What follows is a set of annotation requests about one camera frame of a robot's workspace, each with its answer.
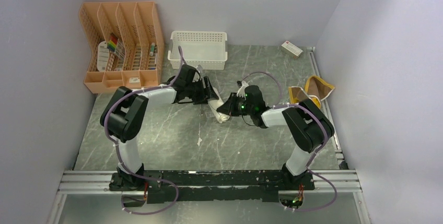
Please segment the white towel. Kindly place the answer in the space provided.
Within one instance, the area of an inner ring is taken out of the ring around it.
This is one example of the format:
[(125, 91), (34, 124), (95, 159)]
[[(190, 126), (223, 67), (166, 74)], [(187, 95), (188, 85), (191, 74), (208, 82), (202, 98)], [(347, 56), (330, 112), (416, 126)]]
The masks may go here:
[(217, 98), (209, 98), (207, 101), (208, 105), (209, 105), (209, 107), (210, 107), (210, 109), (211, 109), (211, 111), (212, 111), (213, 115), (215, 116), (218, 123), (221, 124), (221, 123), (227, 122), (230, 119), (230, 116), (217, 111), (217, 109), (224, 104), (224, 101), (222, 100), (222, 98), (216, 88), (213, 88), (213, 91), (214, 91), (215, 95), (217, 96)]

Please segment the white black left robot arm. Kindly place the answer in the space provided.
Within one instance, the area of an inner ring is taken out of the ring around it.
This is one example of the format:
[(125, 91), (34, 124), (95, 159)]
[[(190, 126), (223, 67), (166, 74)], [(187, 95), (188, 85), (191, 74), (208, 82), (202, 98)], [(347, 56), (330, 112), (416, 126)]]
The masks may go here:
[(117, 172), (109, 184), (111, 191), (136, 191), (146, 185), (136, 139), (144, 115), (148, 109), (163, 104), (184, 104), (185, 99), (193, 105), (208, 104), (214, 113), (223, 104), (209, 78), (189, 65), (183, 65), (175, 76), (157, 87), (132, 90), (121, 86), (115, 91), (100, 118), (118, 158)]

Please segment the white plastic basket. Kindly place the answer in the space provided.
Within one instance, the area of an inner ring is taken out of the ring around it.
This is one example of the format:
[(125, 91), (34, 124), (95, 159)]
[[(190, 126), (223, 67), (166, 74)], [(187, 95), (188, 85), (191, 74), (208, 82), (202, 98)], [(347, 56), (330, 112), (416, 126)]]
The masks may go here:
[(173, 31), (168, 49), (172, 68), (180, 65), (179, 47), (184, 60), (193, 67), (204, 70), (223, 70), (228, 59), (227, 33), (213, 31)]

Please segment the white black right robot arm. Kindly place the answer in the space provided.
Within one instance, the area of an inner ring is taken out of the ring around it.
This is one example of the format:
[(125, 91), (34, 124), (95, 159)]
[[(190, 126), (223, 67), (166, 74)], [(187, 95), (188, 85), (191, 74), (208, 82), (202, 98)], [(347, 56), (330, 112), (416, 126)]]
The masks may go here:
[(286, 126), (296, 146), (282, 167), (282, 184), (289, 190), (302, 182), (302, 177), (318, 151), (335, 134), (329, 119), (310, 99), (293, 105), (268, 106), (256, 85), (244, 88), (244, 93), (233, 92), (216, 111), (229, 116), (249, 116), (259, 128)]

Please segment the brown and yellow towel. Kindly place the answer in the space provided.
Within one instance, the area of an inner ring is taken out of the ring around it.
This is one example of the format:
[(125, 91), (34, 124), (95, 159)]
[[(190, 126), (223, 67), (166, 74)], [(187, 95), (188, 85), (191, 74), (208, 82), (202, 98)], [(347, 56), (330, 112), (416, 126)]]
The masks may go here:
[(320, 109), (321, 103), (335, 89), (335, 87), (319, 76), (311, 76), (304, 87), (292, 86), (288, 88), (291, 103), (298, 103), (310, 99)]

